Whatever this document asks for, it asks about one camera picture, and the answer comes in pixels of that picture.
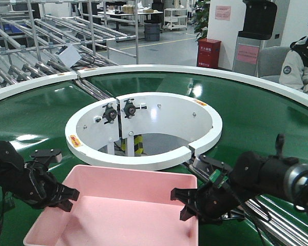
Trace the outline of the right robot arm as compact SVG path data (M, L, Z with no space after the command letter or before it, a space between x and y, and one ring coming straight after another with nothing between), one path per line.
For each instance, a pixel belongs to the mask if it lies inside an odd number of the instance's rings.
M253 151L242 153L233 167L201 154L187 168L204 182L199 188L174 188L171 200L185 206L180 220L197 216L202 223L221 224L243 220L245 202L268 194L291 202L295 210L308 214L308 164L296 157L284 157L284 135L278 134L276 154L262 157Z

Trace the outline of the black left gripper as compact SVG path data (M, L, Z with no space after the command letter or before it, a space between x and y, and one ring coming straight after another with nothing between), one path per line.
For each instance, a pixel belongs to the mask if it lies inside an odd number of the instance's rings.
M58 207L65 212L71 212L73 203L69 200L77 201L80 195L77 189L60 184L38 161L24 164L22 174L12 177L8 190L34 209Z

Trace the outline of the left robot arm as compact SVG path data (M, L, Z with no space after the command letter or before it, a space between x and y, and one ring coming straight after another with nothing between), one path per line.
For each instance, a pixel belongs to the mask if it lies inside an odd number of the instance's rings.
M0 186L34 209L58 207L70 212L71 200L80 192L57 181L48 171L50 163L60 162L60 149L35 150L33 160L24 161L8 141L0 140Z

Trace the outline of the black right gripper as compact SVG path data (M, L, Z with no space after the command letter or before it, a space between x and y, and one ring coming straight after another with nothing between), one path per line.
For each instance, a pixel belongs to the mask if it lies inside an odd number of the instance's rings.
M214 187L212 182L207 182L198 189L173 188L170 192L170 200L189 201L195 197L197 211L184 206L180 211L181 221L198 215L201 222L222 222L231 219L231 210L240 205L230 192Z

